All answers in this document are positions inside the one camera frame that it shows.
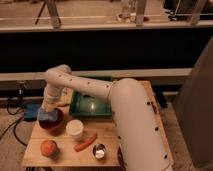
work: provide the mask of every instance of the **black wall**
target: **black wall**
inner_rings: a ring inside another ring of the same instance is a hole
[[[212,28],[0,34],[0,72],[193,67]]]

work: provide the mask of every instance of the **small cup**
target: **small cup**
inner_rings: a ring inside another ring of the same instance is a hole
[[[93,147],[93,155],[96,159],[100,160],[106,157],[106,148],[103,144],[96,144]]]
[[[81,139],[83,135],[83,131],[84,131],[84,125],[78,119],[71,120],[66,125],[67,134],[69,134],[75,140]]]

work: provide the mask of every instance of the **gray panel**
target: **gray panel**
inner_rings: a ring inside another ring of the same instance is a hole
[[[195,166],[213,159],[213,37],[174,102]]]

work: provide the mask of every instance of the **green bin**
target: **green bin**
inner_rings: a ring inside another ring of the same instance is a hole
[[[104,81],[112,81],[110,76],[84,76]],[[69,113],[74,117],[111,117],[111,107],[97,98],[73,91]]]

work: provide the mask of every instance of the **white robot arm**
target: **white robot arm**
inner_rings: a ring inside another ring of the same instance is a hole
[[[51,110],[48,106],[59,100],[64,87],[110,103],[127,171],[172,171],[150,100],[138,81],[76,77],[67,65],[47,70],[45,79],[42,108],[46,112]]]

